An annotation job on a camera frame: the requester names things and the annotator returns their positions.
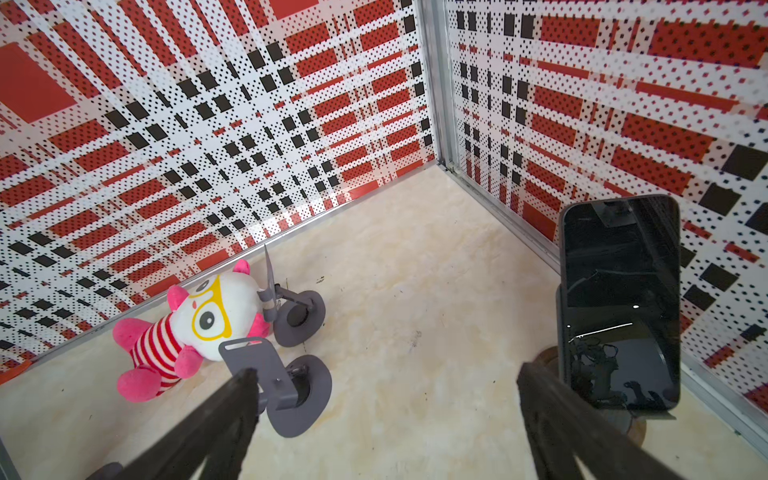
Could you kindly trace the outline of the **black phone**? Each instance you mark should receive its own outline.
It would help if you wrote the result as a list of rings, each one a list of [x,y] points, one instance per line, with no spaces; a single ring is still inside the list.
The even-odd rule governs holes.
[[[678,203],[580,202],[560,217],[560,375],[597,409],[664,415],[680,400]]]

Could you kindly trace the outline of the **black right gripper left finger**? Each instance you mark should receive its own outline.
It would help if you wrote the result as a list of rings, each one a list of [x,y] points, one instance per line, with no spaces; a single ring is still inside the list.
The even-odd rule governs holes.
[[[259,420],[258,372],[228,380],[118,479],[237,479]]]

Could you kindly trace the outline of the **pink striped plush toy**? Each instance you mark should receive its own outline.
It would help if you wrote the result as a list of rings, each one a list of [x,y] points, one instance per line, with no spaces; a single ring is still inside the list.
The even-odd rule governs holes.
[[[180,381],[194,377],[203,363],[219,362],[219,346],[236,339],[269,334],[260,294],[245,260],[223,273],[211,275],[194,289],[168,289],[170,312],[150,323],[125,318],[112,330],[114,341],[130,356],[133,368],[117,381],[129,402],[161,396]]]

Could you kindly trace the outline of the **grey phone stand centre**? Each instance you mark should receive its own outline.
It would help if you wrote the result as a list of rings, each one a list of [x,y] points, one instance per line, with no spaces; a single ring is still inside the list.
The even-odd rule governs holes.
[[[232,374],[254,369],[260,388],[258,412],[265,413],[284,438],[305,433],[319,419],[332,393],[332,376],[314,355],[284,364],[272,343],[261,337],[227,341],[219,353]]]

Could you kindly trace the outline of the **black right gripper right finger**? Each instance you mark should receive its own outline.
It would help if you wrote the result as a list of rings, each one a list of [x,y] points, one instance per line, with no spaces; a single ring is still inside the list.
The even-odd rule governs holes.
[[[544,366],[526,362],[517,377],[523,423],[540,479],[677,479]]]

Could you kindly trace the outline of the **grey phone stand far right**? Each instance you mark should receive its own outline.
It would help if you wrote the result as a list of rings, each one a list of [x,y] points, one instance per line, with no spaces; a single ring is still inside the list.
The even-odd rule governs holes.
[[[557,346],[542,350],[534,359],[536,364],[542,365],[550,373],[559,376],[559,351]],[[644,419],[634,417],[626,410],[599,410],[598,413],[621,433],[625,434],[637,446],[642,446],[647,423]]]

